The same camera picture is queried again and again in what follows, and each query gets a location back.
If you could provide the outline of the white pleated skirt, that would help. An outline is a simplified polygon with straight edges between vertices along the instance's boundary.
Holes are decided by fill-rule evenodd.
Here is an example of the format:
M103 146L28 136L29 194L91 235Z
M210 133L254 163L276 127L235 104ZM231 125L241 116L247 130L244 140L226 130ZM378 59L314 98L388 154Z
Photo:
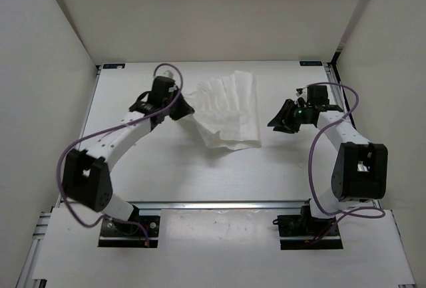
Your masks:
M204 80L184 93L207 148L231 151L262 146L256 77L245 71Z

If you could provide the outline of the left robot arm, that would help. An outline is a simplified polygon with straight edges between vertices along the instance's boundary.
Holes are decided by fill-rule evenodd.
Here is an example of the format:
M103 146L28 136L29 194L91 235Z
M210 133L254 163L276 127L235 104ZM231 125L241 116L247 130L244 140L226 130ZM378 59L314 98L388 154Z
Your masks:
M155 77L151 90L142 93L129 107L122 128L101 136L83 150L73 149L67 154L62 180L66 197L116 219L116 226L125 235L134 234L140 225L138 208L114 194L110 173L124 154L167 116L177 121L193 113L174 79Z

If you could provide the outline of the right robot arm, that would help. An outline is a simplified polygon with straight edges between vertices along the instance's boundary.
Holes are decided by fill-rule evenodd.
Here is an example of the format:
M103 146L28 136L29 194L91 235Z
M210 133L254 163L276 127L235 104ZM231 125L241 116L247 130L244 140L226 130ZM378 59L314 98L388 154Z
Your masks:
M336 215L357 217L368 202L380 200L387 190L388 149L360 134L349 120L352 111L331 104L331 82L309 84L296 91L297 99L287 99L268 123L277 132L295 134L303 125L313 125L318 133L308 154L310 212L299 218L300 229L309 235L318 232L323 219ZM330 187L317 194L313 161L316 144L325 136L337 151Z

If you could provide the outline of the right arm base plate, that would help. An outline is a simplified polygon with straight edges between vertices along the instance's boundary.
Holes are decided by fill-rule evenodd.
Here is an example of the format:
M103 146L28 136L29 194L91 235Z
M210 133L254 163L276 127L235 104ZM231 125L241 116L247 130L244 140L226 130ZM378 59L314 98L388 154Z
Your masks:
M281 250L343 249L338 227L329 230L335 221L335 218L279 215L272 224L278 227Z

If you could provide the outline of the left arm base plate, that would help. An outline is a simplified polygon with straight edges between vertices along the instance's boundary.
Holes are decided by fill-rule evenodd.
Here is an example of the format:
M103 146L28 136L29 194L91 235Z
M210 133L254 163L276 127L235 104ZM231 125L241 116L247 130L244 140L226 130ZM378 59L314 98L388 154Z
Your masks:
M137 225L115 223L109 219L104 219L101 223L98 246L108 248L157 248L160 216L139 216L138 222L145 231L142 231Z

